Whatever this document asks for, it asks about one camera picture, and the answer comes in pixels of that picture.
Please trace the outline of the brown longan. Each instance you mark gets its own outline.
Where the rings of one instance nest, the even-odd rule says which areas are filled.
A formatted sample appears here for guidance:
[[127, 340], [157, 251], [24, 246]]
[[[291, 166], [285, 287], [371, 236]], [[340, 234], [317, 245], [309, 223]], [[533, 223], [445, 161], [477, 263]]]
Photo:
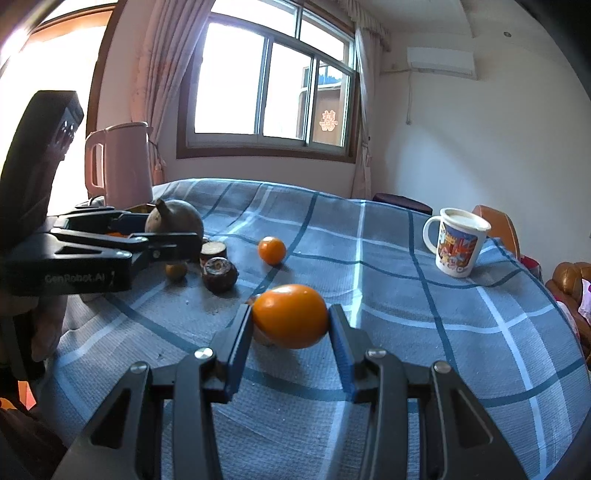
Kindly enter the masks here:
[[165, 266], [166, 277], [171, 282], [179, 282], [185, 278], [188, 271], [185, 262], [170, 263]]

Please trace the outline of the purple passion fruit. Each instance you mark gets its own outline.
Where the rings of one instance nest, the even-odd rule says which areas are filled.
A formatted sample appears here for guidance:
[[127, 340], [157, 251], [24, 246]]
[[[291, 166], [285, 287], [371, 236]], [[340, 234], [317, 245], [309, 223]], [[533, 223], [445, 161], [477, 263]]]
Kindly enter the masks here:
[[204, 222], [190, 203], [183, 200], [157, 199], [149, 213], [144, 231], [146, 233], [197, 233], [204, 235]]

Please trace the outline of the cut water chestnut piece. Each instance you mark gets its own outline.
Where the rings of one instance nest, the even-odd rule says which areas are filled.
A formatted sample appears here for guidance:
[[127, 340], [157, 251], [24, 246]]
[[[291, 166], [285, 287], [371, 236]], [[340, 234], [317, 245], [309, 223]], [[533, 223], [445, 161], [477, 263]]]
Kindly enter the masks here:
[[204, 241], [201, 245], [199, 262], [204, 266], [207, 261], [213, 258], [228, 257], [228, 249], [223, 242], [219, 241]]

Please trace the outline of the dark water chestnut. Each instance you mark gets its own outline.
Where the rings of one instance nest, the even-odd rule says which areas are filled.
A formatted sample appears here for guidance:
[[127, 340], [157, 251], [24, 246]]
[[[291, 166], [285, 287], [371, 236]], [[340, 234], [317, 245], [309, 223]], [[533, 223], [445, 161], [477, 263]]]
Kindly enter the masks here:
[[238, 269], [224, 257], [213, 257], [202, 267], [205, 287], [214, 294], [228, 292], [238, 281]]

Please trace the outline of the small round orange kumquat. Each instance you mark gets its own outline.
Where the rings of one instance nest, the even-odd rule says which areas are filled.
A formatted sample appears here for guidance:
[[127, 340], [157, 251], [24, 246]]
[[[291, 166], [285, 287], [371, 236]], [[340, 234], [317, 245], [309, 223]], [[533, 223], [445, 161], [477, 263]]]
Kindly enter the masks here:
[[267, 265], [276, 266], [283, 262], [287, 255], [287, 247], [283, 241], [273, 236], [266, 236], [259, 241], [257, 246], [259, 258]]

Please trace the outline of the oval orange kumquat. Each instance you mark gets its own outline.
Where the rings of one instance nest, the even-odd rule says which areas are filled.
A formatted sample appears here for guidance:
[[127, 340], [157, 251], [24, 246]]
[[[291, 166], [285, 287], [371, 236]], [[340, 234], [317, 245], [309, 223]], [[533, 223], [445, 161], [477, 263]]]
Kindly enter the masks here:
[[317, 344], [329, 329], [324, 298], [301, 284], [281, 285], [260, 294], [252, 303], [252, 321], [271, 343], [293, 350]]

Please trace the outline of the pink metal tin box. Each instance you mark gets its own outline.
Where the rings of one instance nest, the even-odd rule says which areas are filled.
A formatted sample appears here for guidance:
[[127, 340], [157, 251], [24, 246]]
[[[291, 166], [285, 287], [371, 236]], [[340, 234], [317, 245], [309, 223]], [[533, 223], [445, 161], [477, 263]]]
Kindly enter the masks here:
[[127, 208], [127, 211], [130, 213], [149, 214], [154, 208], [155, 208], [154, 204], [144, 203], [144, 204], [139, 204], [139, 205], [129, 207], [129, 208]]

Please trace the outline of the pink electric kettle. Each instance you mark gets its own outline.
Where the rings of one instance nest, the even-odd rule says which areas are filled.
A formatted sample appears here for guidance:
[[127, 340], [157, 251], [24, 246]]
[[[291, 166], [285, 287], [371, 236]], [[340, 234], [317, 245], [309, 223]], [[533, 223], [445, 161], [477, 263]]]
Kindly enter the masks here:
[[140, 121], [112, 125], [87, 136], [84, 175], [90, 197], [103, 196], [107, 206], [118, 209], [151, 202], [150, 133], [148, 124]]

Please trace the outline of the blue plaid tablecloth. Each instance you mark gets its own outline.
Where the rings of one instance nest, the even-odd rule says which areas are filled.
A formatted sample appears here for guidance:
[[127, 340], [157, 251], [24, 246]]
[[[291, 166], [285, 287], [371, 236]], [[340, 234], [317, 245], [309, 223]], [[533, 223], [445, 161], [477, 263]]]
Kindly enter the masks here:
[[[422, 239], [427, 216], [287, 185], [188, 179], [153, 187], [155, 199], [197, 208], [205, 236], [238, 267], [215, 296], [191, 266], [171, 284], [162, 264], [132, 290], [89, 303], [68, 299], [64, 333], [34, 392], [43, 419], [69, 444], [124, 371], [176, 363], [211, 341], [245, 300], [303, 284], [341, 304], [374, 345], [402, 361], [447, 361], [486, 407], [530, 479], [544, 479], [590, 409], [579, 341], [549, 291], [487, 239], [468, 279], [437, 269]], [[287, 260], [273, 268], [256, 246], [274, 236]], [[249, 349], [239, 391], [214, 405], [224, 479], [356, 479], [367, 405], [346, 402], [331, 342], [304, 350]]]

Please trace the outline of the white cartoon mug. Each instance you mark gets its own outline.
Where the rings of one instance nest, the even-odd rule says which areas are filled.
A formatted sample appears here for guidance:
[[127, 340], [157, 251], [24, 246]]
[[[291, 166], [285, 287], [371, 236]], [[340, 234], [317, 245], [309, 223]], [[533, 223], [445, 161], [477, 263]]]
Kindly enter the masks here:
[[423, 242], [436, 266], [454, 278], [468, 277], [492, 229], [483, 217], [457, 208], [443, 208], [423, 227]]

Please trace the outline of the pink floral cushion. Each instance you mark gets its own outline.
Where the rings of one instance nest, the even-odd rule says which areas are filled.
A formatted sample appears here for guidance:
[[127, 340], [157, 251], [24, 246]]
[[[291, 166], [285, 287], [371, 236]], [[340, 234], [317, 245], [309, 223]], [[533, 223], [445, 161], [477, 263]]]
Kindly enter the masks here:
[[574, 287], [560, 285], [558, 305], [581, 343], [590, 342], [590, 281], [583, 278]]

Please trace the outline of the pink left curtain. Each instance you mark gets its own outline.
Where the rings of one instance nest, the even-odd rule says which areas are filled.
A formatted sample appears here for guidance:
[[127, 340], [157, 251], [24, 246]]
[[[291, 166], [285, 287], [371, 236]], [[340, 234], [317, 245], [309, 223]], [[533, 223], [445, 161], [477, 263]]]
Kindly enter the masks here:
[[166, 109], [179, 90], [199, 37], [204, 31], [213, 0], [156, 1], [139, 53], [130, 114], [134, 122], [147, 123], [148, 162], [152, 183], [165, 179], [165, 162], [159, 137]]

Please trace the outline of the pink curtain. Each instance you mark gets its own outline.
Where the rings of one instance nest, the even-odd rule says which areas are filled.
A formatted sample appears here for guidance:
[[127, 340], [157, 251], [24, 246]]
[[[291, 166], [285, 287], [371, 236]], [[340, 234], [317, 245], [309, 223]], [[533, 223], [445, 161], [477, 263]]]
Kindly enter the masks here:
[[156, 1], [139, 53], [130, 114], [134, 122], [147, 123], [148, 162], [152, 183], [165, 179], [165, 162], [159, 137], [166, 109], [179, 90], [199, 37], [204, 31], [213, 0]]
[[361, 127], [356, 136], [356, 163], [351, 197], [372, 198], [372, 136], [382, 56], [391, 50], [389, 30], [361, 1], [337, 1], [355, 26], [356, 63], [360, 77]]

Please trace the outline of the brown leather sofa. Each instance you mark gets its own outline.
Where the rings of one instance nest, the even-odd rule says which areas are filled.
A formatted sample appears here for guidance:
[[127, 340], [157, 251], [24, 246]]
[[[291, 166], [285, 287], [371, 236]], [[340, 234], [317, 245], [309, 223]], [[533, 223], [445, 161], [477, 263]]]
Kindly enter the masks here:
[[575, 326], [583, 356], [590, 366], [590, 263], [560, 263], [546, 287], [568, 311], [567, 319]]

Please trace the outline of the brown leather chair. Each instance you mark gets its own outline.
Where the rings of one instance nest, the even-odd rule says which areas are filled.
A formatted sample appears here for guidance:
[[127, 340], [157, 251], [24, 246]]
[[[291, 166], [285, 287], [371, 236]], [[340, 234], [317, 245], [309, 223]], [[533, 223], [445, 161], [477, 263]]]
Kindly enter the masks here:
[[489, 236], [499, 238], [508, 251], [518, 260], [521, 259], [521, 249], [515, 226], [511, 218], [500, 210], [485, 205], [477, 205], [473, 213], [484, 218], [491, 225]]

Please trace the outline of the dark round stool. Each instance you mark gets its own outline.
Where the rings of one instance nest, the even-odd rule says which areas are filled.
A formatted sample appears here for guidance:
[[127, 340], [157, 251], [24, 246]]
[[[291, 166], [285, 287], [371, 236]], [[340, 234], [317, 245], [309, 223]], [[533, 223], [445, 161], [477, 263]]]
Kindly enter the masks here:
[[406, 208], [429, 216], [433, 214], [431, 206], [402, 195], [377, 193], [374, 195], [373, 201]]

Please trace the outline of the pink right curtain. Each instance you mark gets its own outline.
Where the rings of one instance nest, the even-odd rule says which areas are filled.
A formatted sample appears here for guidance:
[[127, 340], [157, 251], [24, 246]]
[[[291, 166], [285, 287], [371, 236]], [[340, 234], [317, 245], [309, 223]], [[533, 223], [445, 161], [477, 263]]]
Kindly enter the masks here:
[[356, 63], [360, 77], [361, 127], [356, 136], [356, 163], [351, 197], [372, 198], [372, 136], [382, 56], [391, 50], [389, 30], [361, 1], [337, 1], [355, 26]]

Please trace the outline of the white air conditioner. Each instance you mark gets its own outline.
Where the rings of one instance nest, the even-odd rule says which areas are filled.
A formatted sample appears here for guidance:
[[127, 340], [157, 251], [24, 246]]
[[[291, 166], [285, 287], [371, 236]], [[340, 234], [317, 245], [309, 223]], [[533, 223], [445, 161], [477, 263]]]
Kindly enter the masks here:
[[407, 63], [411, 70], [476, 80], [476, 62], [473, 52], [431, 48], [408, 47]]

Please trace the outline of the window with brown frame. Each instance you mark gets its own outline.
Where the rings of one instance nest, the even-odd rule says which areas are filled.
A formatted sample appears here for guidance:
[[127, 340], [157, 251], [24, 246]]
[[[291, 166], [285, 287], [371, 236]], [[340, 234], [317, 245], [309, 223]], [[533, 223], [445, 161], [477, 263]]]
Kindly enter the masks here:
[[360, 127], [353, 22], [329, 1], [217, 1], [184, 75], [180, 158], [352, 163]]

